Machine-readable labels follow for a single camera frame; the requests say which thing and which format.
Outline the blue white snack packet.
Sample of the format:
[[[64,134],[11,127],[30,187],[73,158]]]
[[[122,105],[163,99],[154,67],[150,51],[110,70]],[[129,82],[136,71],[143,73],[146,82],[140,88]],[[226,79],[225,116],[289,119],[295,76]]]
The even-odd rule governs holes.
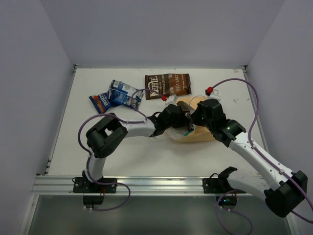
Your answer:
[[[139,108],[143,98],[143,91],[124,83],[113,80],[109,87],[109,100],[113,103],[130,108]]]

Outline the blue chip snack bag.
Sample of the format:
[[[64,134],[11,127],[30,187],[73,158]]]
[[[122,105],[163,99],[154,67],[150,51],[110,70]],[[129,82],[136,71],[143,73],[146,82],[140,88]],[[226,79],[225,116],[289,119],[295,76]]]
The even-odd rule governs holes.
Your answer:
[[[119,104],[109,99],[109,92],[101,93],[99,95],[91,95],[89,96],[89,100],[99,114],[103,114],[108,109],[119,106]]]

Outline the teal Fox's mint bag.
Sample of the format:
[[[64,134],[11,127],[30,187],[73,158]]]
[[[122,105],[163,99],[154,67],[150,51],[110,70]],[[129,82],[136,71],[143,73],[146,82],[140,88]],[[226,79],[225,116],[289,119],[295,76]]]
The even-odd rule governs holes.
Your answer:
[[[184,136],[188,136],[188,135],[191,134],[192,132],[194,132],[194,130],[191,130],[191,131],[185,133]]]

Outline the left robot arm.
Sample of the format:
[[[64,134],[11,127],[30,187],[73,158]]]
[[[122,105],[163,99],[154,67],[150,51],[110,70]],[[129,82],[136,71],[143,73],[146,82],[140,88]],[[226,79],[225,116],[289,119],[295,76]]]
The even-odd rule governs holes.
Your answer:
[[[169,128],[190,130],[191,126],[190,117],[174,104],[169,104],[162,112],[155,112],[143,121],[125,121],[114,113],[104,114],[86,133],[89,156],[84,170],[84,186],[90,192],[99,191],[106,158],[125,138],[152,138],[162,135]]]

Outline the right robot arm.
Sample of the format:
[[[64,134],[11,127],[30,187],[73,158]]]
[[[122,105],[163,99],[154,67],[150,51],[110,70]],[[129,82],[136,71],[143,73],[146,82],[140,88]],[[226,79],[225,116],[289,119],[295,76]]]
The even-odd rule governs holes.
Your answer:
[[[218,100],[199,102],[191,119],[195,125],[206,127],[215,140],[239,154],[261,174],[267,184],[264,189],[258,189],[254,183],[241,190],[258,195],[275,215],[286,217],[305,199],[307,175],[301,170],[295,172],[275,160],[249,136],[240,123],[226,118]]]

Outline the brown paper bag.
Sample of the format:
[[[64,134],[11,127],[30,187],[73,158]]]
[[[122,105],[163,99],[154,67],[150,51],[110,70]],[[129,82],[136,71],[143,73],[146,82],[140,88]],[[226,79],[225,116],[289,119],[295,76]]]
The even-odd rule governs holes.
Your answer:
[[[200,101],[204,101],[206,99],[207,97],[203,95],[178,97],[177,106],[181,107],[181,109],[186,113],[186,116],[189,118],[190,115],[196,110],[197,104]],[[194,132],[192,132],[188,136],[184,136],[184,134],[188,132],[186,127],[178,129],[169,128],[165,131],[165,135],[167,136],[167,138],[181,143],[215,140],[211,132],[206,127],[192,124],[192,130],[194,130]]]

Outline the dark brown snack packet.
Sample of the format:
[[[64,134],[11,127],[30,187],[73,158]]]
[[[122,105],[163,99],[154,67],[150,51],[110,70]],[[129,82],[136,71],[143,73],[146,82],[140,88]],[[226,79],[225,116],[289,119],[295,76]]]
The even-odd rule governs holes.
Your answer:
[[[192,93],[191,80],[188,73],[145,75],[145,88],[156,92],[146,92],[146,100],[160,98],[157,93],[166,97],[171,95],[183,96]]]

